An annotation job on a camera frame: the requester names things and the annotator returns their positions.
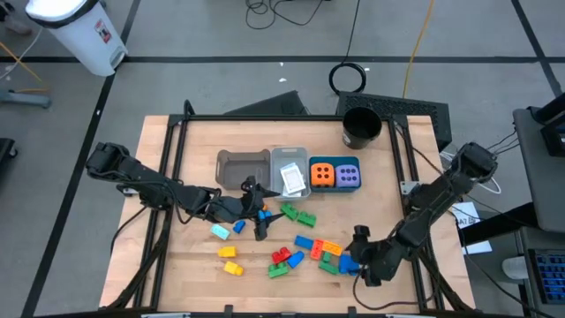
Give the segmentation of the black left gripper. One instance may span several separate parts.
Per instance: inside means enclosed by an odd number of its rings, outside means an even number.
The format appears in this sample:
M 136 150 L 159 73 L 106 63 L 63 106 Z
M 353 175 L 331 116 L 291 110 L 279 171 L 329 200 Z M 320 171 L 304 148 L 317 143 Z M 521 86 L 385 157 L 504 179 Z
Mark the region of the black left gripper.
M 207 220 L 212 223 L 234 223 L 242 219 L 251 219 L 258 215 L 260 209 L 260 194 L 263 198 L 277 197 L 281 194 L 268 190 L 258 183 L 255 176 L 249 177 L 249 191 L 253 194 L 245 194 L 241 198 L 230 196 L 213 197 L 208 202 Z M 266 216 L 263 219 L 256 218 L 254 235 L 256 241 L 262 241 L 267 237 L 267 228 L 274 221 L 281 218 L 283 214 Z

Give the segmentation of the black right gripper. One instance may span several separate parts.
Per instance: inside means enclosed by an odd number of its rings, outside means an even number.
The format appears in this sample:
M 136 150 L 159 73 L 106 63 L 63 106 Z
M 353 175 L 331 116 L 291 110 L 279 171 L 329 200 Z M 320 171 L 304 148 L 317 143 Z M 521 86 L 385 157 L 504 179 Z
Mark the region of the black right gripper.
M 370 230 L 367 226 L 355 225 L 352 241 L 346 250 L 352 252 L 355 262 L 364 266 L 358 276 L 365 285 L 378 287 L 380 281 L 391 281 L 396 275 L 403 258 L 403 248 L 392 240 L 368 242 L 369 236 Z

